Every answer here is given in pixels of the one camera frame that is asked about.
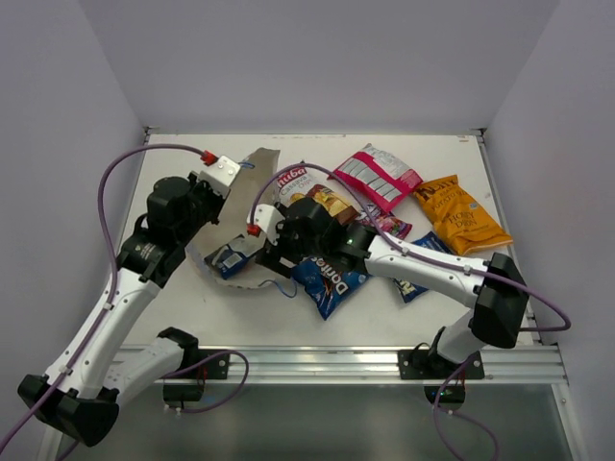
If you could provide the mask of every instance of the yellow chip bag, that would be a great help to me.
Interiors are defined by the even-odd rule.
[[[458,255],[512,243],[512,237],[459,187],[457,175],[423,182],[414,190],[414,196],[435,233]]]

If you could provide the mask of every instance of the white table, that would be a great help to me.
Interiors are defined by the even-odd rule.
[[[475,136],[455,135],[265,135],[265,134],[153,134],[153,143],[182,143],[241,160],[259,147],[280,149],[279,167],[302,159],[333,169],[368,142],[416,169],[425,181],[457,174],[460,185],[496,219],[494,192]],[[145,157],[128,216],[124,238],[136,217],[145,212],[147,195],[165,176],[185,177],[199,170],[196,156],[182,152],[151,151]],[[313,175],[322,178],[318,172]],[[327,182],[341,190],[335,182]],[[412,223],[406,240],[422,237],[431,223],[413,198],[394,210]],[[507,248],[498,251],[508,253]],[[488,258],[491,252],[480,256]],[[373,300],[378,300],[376,307]],[[150,343],[157,333],[176,327],[197,336],[202,346],[234,347],[400,347],[430,343],[435,333],[465,312],[457,302],[430,291],[404,304],[388,279],[370,279],[323,321],[314,302],[300,286],[292,300],[275,287],[240,290],[205,282],[185,262],[130,332],[127,345]],[[518,344],[532,345],[529,333]]]

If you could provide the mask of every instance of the gray wall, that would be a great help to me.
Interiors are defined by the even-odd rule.
[[[0,62],[3,436],[26,409],[21,378],[44,372],[100,294],[98,180],[142,131],[76,0],[0,2]],[[111,181],[114,233],[136,167]],[[32,459],[41,434],[27,425],[2,459]]]
[[[614,115],[615,3],[562,0],[487,147],[528,279],[572,316],[556,339],[596,460],[615,449]]]
[[[141,120],[182,133],[486,127],[557,0],[81,0]]]

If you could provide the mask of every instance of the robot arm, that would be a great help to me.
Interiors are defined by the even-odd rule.
[[[308,256],[321,256],[341,272],[409,279],[471,309],[453,325],[440,329],[426,359],[413,364],[424,370],[426,376],[450,375],[485,345],[515,347],[528,296],[505,283],[471,273],[471,269],[486,270],[524,283],[514,262],[506,255],[494,254],[490,261],[445,255],[389,236],[413,254],[466,270],[459,272],[434,266],[391,248],[373,228],[358,223],[340,225],[311,198],[288,208],[259,205],[255,225],[249,225],[249,232],[263,231],[267,236],[257,262],[286,277],[291,274],[289,264],[298,264]]]
[[[133,234],[117,257],[119,274],[112,304],[107,303],[108,283],[61,356],[44,375],[27,375],[19,385],[19,396],[32,408],[51,383],[65,375],[36,415],[89,447],[111,430],[120,404],[161,376],[191,364],[196,355],[196,338],[170,328],[134,359],[110,368],[143,309],[184,261],[185,245],[202,226],[218,223],[241,167],[226,157],[209,160],[198,175],[156,182],[147,199],[147,213],[137,219]],[[92,326],[97,326],[93,334]],[[68,359],[89,335],[85,349],[68,369]]]

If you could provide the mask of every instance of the pink candy bag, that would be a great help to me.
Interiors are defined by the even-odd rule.
[[[423,180],[393,154],[367,144],[333,171],[382,211],[390,212]]]

